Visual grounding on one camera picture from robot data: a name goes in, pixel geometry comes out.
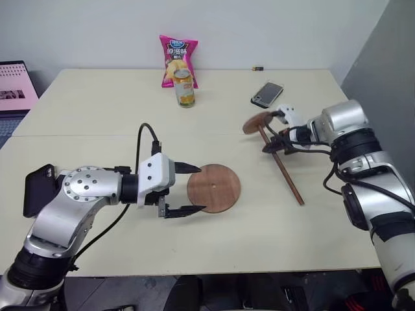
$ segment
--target round wooden board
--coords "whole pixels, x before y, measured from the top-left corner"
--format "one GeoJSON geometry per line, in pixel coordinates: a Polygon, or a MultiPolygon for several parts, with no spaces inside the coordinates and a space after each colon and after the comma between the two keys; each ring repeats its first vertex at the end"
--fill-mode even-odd
{"type": "Polygon", "coordinates": [[[201,167],[187,182],[187,196],[193,205],[206,206],[207,213],[220,213],[238,200],[241,183],[233,170],[220,164],[201,167]]]}
{"type": "Polygon", "coordinates": [[[269,111],[264,111],[258,113],[251,117],[248,121],[244,123],[242,131],[245,134],[252,134],[258,132],[258,126],[264,128],[267,124],[270,124],[272,121],[272,115],[269,111]]]}

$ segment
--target silver robotic arm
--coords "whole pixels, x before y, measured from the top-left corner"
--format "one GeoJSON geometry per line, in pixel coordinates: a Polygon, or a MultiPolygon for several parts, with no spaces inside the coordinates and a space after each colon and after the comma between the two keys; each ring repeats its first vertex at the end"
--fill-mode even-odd
{"type": "Polygon", "coordinates": [[[293,130],[281,131],[267,151],[291,153],[311,143],[331,147],[333,172],[346,183],[341,195],[347,214],[355,227],[369,231],[395,293],[394,308],[415,310],[414,196],[381,149],[361,105],[349,100],[331,106],[303,126],[292,107],[280,106],[273,114],[293,130]]]}
{"type": "MultiPolygon", "coordinates": [[[[92,228],[95,215],[105,205],[158,204],[159,216],[164,218],[188,216],[201,210],[203,207],[199,206],[170,210],[165,203],[175,173],[192,172],[200,169],[174,162],[161,152],[140,163],[138,174],[93,166],[61,172],[62,184],[57,195],[37,214],[22,250],[0,280],[0,310],[11,306],[48,310],[66,273],[74,268],[77,251],[92,228]]],[[[50,168],[45,170],[44,178],[55,178],[50,168]]]]}

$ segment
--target black cable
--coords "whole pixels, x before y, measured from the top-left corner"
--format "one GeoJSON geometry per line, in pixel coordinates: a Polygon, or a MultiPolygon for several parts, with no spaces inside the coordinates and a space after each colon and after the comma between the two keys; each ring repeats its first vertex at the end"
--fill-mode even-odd
{"type": "Polygon", "coordinates": [[[275,132],[269,124],[266,124],[265,127],[268,129],[268,131],[271,132],[272,135],[280,138],[291,150],[295,150],[297,152],[303,152],[305,154],[327,154],[328,156],[331,155],[331,152],[327,150],[321,150],[321,149],[299,149],[293,146],[293,144],[303,144],[303,145],[318,145],[322,144],[324,146],[329,146],[329,144],[323,142],[323,141],[291,141],[290,139],[285,138],[284,136],[281,136],[277,132],[275,132]]]}
{"type": "Polygon", "coordinates": [[[331,191],[332,193],[342,195],[342,193],[340,191],[337,191],[337,190],[327,186],[327,182],[330,180],[330,178],[333,177],[333,175],[335,174],[336,169],[337,169],[337,164],[333,163],[333,167],[331,168],[330,173],[323,180],[323,187],[326,188],[328,191],[331,191]]]}
{"type": "MultiPolygon", "coordinates": [[[[151,133],[151,136],[153,137],[154,141],[158,142],[157,136],[154,133],[154,130],[152,129],[152,127],[148,124],[148,123],[143,123],[139,129],[138,129],[138,135],[137,135],[137,147],[136,147],[136,167],[134,168],[134,173],[137,174],[138,173],[138,166],[139,166],[139,157],[140,157],[140,145],[141,145],[141,134],[143,133],[143,129],[144,127],[148,128],[148,130],[151,133]]],[[[125,213],[127,212],[128,208],[130,207],[130,204],[125,205],[123,211],[120,213],[120,215],[103,231],[101,232],[99,235],[97,235],[95,238],[93,238],[91,241],[89,241],[76,255],[74,258],[74,262],[75,260],[77,260],[79,258],[79,256],[81,256],[81,254],[83,254],[88,248],[90,248],[92,246],[92,244],[94,244],[96,241],[98,241],[100,238],[102,238],[109,230],[111,230],[116,224],[118,224],[118,222],[121,220],[121,218],[125,215],[125,213]]]]}
{"type": "Polygon", "coordinates": [[[291,132],[292,130],[299,130],[299,129],[302,129],[302,128],[304,128],[304,126],[291,126],[290,128],[287,129],[287,131],[291,132]]]}
{"type": "Polygon", "coordinates": [[[379,186],[373,185],[371,183],[365,183],[364,181],[360,181],[360,180],[357,180],[357,179],[354,179],[354,178],[349,178],[349,177],[343,175],[341,173],[341,171],[339,171],[338,169],[335,170],[335,174],[340,180],[342,180],[345,183],[350,183],[352,185],[356,185],[356,186],[367,188],[367,189],[370,189],[370,190],[373,190],[373,191],[380,192],[381,194],[384,194],[385,196],[388,196],[388,197],[398,201],[399,203],[405,205],[413,213],[415,213],[415,205],[413,205],[411,202],[405,200],[404,198],[401,198],[397,194],[394,194],[393,192],[390,192],[389,190],[386,190],[386,189],[381,188],[379,186]]]}
{"type": "Polygon", "coordinates": [[[154,133],[154,130],[148,123],[143,123],[140,125],[140,128],[138,129],[138,135],[137,135],[137,152],[136,152],[136,167],[134,169],[134,173],[138,173],[138,166],[139,166],[139,158],[140,158],[140,144],[141,144],[141,133],[143,132],[144,127],[148,128],[148,130],[151,133],[151,136],[153,137],[153,141],[158,142],[158,138],[156,133],[154,133]]]}

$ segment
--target bag of chips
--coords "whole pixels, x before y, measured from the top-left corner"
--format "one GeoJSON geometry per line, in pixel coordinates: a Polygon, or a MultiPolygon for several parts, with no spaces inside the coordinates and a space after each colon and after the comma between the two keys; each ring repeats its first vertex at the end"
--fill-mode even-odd
{"type": "Polygon", "coordinates": [[[190,70],[193,77],[193,87],[198,88],[195,72],[193,71],[190,57],[197,46],[196,40],[176,40],[166,36],[160,36],[164,51],[164,64],[166,72],[161,82],[161,87],[173,87],[173,74],[177,69],[186,68],[190,70]]]}

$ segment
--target gray wall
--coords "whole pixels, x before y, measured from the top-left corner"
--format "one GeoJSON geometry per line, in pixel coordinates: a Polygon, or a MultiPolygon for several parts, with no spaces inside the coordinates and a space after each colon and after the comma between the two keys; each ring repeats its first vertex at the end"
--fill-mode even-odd
{"type": "Polygon", "coordinates": [[[392,0],[342,88],[362,104],[385,150],[414,188],[415,1],[392,0]]]}
{"type": "Polygon", "coordinates": [[[25,60],[43,91],[63,68],[162,68],[165,34],[199,41],[196,68],[330,68],[341,82],[387,3],[0,0],[0,60],[25,60]]]}

